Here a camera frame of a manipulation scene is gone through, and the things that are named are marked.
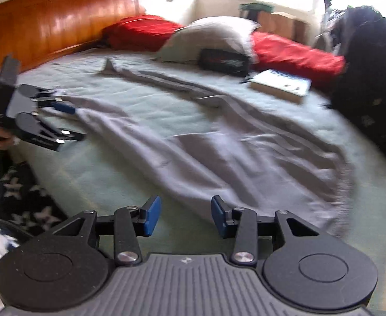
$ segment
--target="bed sheet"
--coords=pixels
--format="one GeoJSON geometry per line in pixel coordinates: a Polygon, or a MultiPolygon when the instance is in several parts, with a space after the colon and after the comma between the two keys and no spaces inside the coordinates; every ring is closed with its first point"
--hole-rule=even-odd
{"type": "MultiPolygon", "coordinates": [[[[71,94],[100,98],[121,106],[138,122],[161,136],[204,132],[211,129],[214,112],[190,101],[184,93],[98,75],[105,58],[118,67],[153,69],[184,80],[214,86],[266,112],[301,123],[317,136],[340,145],[355,166],[355,189],[350,226],[344,240],[369,255],[379,269],[378,287],[370,308],[386,311],[386,159],[339,113],[324,107],[326,99],[310,92],[302,105],[276,99],[241,84],[241,79],[194,66],[158,63],[152,55],[94,49],[53,60],[19,76],[19,83],[64,88],[71,94]]],[[[85,131],[77,121],[55,116],[47,119],[60,127],[85,131]]],[[[163,211],[154,235],[139,238],[144,254],[149,252],[225,252],[232,239],[222,240],[215,227],[200,219],[148,181],[141,172],[94,134],[53,152],[21,142],[16,149],[31,165],[41,185],[69,215],[95,209],[99,215],[115,209],[141,206],[150,195],[159,194],[163,211]]],[[[112,239],[102,247],[111,252],[112,239]]],[[[270,253],[271,242],[261,239],[261,255],[270,253]]]]}

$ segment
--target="wooden headboard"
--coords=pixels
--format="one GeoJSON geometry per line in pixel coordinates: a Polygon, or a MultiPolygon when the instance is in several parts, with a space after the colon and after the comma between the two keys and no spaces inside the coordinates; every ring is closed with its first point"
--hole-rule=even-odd
{"type": "Polygon", "coordinates": [[[0,4],[0,64],[7,54],[21,71],[95,46],[101,30],[145,13],[143,0],[9,0],[0,4]]]}

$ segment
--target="black backpack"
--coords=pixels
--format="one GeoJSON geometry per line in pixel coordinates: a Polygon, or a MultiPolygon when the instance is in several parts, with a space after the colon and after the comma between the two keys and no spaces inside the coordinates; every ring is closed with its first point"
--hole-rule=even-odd
{"type": "Polygon", "coordinates": [[[353,34],[346,66],[331,98],[340,111],[386,154],[386,18],[353,34]]]}

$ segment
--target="black pouch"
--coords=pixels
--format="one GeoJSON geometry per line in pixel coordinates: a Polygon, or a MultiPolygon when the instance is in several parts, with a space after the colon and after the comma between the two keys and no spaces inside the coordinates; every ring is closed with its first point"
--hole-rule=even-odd
{"type": "Polygon", "coordinates": [[[216,49],[202,49],[198,66],[203,70],[227,73],[236,77],[248,77],[250,60],[247,56],[216,49]]]}

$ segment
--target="black bag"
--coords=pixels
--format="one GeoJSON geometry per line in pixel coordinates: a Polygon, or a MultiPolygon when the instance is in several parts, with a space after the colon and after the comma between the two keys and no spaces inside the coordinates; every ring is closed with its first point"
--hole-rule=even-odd
{"type": "Polygon", "coordinates": [[[237,77],[247,77],[250,60],[247,56],[216,49],[202,49],[198,66],[203,70],[227,73],[237,77]]]}
{"type": "Polygon", "coordinates": [[[386,153],[386,18],[358,27],[345,59],[331,107],[386,153]]]}

